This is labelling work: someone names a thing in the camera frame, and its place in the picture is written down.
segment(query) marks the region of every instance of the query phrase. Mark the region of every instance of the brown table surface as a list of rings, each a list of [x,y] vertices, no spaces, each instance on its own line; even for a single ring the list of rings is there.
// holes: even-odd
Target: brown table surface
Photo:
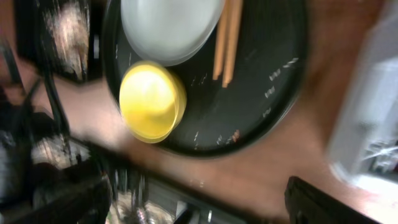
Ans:
[[[139,165],[240,209],[288,219],[284,190],[288,178],[297,175],[380,222],[396,223],[397,197],[374,195],[340,182],[330,172],[325,153],[358,52],[382,4],[381,0],[309,0],[310,58],[296,104],[266,138],[219,159],[180,157],[135,140],[105,80],[77,87],[57,79],[57,90],[74,136],[126,153]],[[16,55],[13,18],[12,0],[0,1],[0,32]],[[28,88],[35,68],[16,60]],[[51,111],[44,86],[34,103]]]

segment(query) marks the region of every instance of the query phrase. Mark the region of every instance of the yellow bowl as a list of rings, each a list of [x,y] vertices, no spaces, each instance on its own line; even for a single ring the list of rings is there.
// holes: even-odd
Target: yellow bowl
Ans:
[[[157,143],[182,119],[187,97],[180,80],[166,69],[152,62],[138,62],[123,78],[119,103],[133,135]]]

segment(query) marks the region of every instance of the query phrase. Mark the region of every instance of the white bowl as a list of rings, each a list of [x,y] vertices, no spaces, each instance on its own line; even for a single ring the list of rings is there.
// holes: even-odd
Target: white bowl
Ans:
[[[163,66],[188,60],[217,25],[224,0],[122,0],[124,33],[144,60]]]

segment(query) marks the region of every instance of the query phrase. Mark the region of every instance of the chopstick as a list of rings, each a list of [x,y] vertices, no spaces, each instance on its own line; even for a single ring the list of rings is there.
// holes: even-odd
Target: chopstick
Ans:
[[[218,79],[224,63],[223,88],[226,88],[233,78],[242,8],[243,0],[226,0],[218,24],[213,79]]]

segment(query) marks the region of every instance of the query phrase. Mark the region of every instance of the round black tray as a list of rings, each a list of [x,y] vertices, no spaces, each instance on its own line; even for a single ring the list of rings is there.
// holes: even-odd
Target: round black tray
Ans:
[[[221,87],[222,77],[212,79],[216,30],[191,59],[167,67],[182,80],[188,100],[180,124],[159,143],[168,151],[193,157],[237,151],[270,131],[294,102],[307,56],[304,0],[244,2],[234,77],[227,88]],[[108,1],[101,51],[118,102],[124,73],[142,60],[124,34],[120,0]]]

